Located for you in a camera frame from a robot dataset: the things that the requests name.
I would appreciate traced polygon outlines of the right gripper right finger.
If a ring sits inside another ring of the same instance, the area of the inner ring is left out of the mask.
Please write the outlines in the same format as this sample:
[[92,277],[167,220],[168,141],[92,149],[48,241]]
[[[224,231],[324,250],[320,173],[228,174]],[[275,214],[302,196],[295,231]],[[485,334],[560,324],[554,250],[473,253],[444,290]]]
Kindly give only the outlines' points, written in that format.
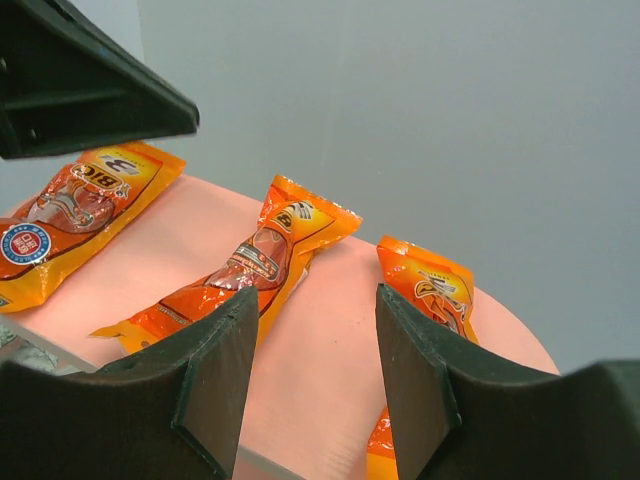
[[376,330],[402,479],[635,479],[639,364],[564,376],[498,356],[379,285]]

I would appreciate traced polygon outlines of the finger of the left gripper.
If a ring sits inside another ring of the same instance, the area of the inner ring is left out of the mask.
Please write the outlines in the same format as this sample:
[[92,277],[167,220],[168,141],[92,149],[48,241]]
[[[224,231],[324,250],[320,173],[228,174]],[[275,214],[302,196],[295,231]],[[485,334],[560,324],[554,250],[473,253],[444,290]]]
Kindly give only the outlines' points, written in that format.
[[196,104],[69,1],[1,4],[1,157],[197,132]]

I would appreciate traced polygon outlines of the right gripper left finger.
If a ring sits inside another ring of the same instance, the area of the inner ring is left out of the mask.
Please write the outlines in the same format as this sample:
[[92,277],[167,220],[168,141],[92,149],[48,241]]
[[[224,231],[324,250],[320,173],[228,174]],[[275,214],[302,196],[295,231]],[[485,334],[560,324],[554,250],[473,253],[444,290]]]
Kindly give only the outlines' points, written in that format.
[[257,340],[257,291],[93,373],[1,365],[5,479],[229,479]]

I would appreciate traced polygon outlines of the orange Bic razor bag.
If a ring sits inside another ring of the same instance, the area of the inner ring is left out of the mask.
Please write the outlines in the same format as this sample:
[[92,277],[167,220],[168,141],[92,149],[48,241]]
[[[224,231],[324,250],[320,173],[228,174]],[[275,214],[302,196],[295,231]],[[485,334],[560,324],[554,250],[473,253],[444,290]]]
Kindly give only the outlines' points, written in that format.
[[[477,343],[471,323],[474,308],[472,272],[413,243],[383,236],[377,254],[384,282],[421,313]],[[396,479],[396,457],[388,409],[383,409],[366,450],[368,479]]]
[[355,233],[361,222],[356,213],[277,175],[256,231],[222,267],[91,336],[115,338],[125,353],[132,354],[204,319],[239,290],[254,287],[259,310],[256,344],[260,345],[308,275],[313,259]]
[[142,142],[82,153],[1,220],[1,311],[43,304],[183,172],[185,161]]

